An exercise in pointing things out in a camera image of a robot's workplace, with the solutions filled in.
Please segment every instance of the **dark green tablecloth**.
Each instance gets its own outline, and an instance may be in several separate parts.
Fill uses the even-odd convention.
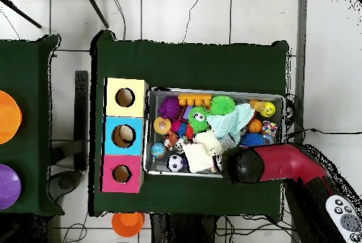
[[[23,115],[16,135],[0,145],[0,164],[18,173],[21,194],[14,205],[0,213],[62,213],[47,196],[51,105],[48,68],[49,56],[58,43],[57,35],[37,42],[0,40],[0,90],[14,98]]]
[[[268,214],[278,219],[281,182],[232,186],[223,179],[146,174],[139,194],[100,193],[103,79],[144,79],[150,86],[285,95],[288,44],[202,45],[114,41],[101,31],[91,47],[90,210]]]

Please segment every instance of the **stacked cube boxes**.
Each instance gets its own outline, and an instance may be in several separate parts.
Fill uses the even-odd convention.
[[[127,89],[132,94],[131,104],[123,107],[117,101],[117,93]],[[100,176],[102,182],[101,192],[139,193],[144,180],[144,171],[141,166],[142,147],[144,138],[144,111],[145,96],[148,85],[143,80],[106,78],[105,79],[105,137],[103,137],[104,153]],[[133,141],[127,147],[117,146],[112,135],[127,126],[133,132]],[[123,166],[129,172],[125,182],[117,181],[113,170]]]

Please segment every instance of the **purple spiky ball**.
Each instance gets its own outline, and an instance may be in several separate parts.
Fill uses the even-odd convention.
[[[177,119],[180,110],[181,106],[178,103],[178,97],[166,97],[158,108],[158,114],[163,119],[171,119],[171,121],[174,121]]]

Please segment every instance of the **yellow box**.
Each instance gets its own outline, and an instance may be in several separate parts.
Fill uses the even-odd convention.
[[[148,84],[144,80],[105,78],[106,115],[109,117],[143,117]]]

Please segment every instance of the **metal tray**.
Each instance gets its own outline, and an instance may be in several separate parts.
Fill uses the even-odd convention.
[[[143,168],[145,172],[150,174],[166,174],[166,175],[178,175],[178,176],[189,176],[189,177],[221,177],[221,175],[204,170],[196,174],[192,174],[187,169],[182,168],[179,172],[170,172],[166,167],[166,162],[169,156],[176,154],[173,151],[168,150],[166,155],[161,159],[153,158],[151,154],[151,147],[154,143],[162,142],[163,135],[157,134],[153,130],[153,121],[158,116],[157,110],[160,107],[160,104],[165,99],[172,95],[178,95],[179,93],[207,93],[211,96],[215,95],[228,95],[233,98],[237,105],[248,102],[251,99],[257,99],[262,101],[270,101],[274,104],[276,111],[268,118],[270,122],[275,123],[278,126],[276,132],[276,143],[283,141],[285,134],[285,108],[286,100],[281,95],[261,95],[257,93],[234,93],[234,92],[225,92],[225,91],[212,91],[212,90],[191,90],[191,89],[178,89],[171,88],[167,91],[161,90],[159,88],[151,88],[146,96],[146,104],[148,107],[148,112],[145,116],[145,133],[144,133],[144,157],[143,157]]]

